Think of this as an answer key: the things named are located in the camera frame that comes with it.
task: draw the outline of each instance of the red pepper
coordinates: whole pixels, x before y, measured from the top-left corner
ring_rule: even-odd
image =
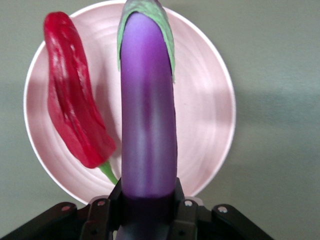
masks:
[[[116,144],[107,134],[96,106],[78,31],[63,12],[49,13],[43,31],[49,60],[47,106],[52,123],[67,148],[85,167],[101,167],[102,171],[107,168],[109,175],[113,175],[107,160]]]

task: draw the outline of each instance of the metal screw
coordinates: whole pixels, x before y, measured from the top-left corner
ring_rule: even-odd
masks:
[[[105,201],[104,200],[101,200],[101,201],[98,201],[98,206],[103,206],[103,205],[105,205]]]
[[[186,200],[186,201],[184,201],[184,205],[185,205],[186,207],[191,207],[191,206],[193,205],[193,203],[192,203],[192,201],[190,201],[190,200]]]
[[[61,208],[61,211],[66,212],[66,211],[68,211],[70,208],[71,208],[71,207],[67,205],[67,206],[62,207],[62,208]]]
[[[225,206],[219,206],[219,207],[218,207],[218,211],[219,211],[220,213],[226,214],[226,213],[228,212],[228,209],[227,209]]]

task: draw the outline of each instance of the ceramic plate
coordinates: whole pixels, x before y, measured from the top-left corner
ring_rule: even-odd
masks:
[[[87,56],[93,96],[117,145],[110,160],[117,177],[121,176],[122,128],[116,45],[124,2],[105,1],[71,15]],[[184,194],[195,196],[214,178],[230,149],[235,96],[228,70],[210,40],[183,16],[165,10],[175,42],[177,175]],[[51,178],[82,203],[109,195],[114,185],[98,168],[82,166],[56,132],[47,108],[48,81],[43,42],[31,62],[24,90],[25,124],[35,154]]]

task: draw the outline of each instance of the green stem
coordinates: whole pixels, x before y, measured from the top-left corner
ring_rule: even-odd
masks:
[[[105,163],[101,164],[99,166],[100,170],[110,179],[110,181],[116,185],[118,182],[118,179],[116,178],[115,174],[112,172],[111,165],[109,161],[106,161]]]

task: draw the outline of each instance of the eggplant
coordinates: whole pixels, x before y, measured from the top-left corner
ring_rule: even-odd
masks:
[[[161,24],[153,10],[141,9],[142,2],[154,5]],[[138,7],[128,6],[133,3]],[[178,155],[174,51],[168,17],[159,5],[129,0],[119,25],[124,212],[117,240],[165,239],[172,219]]]

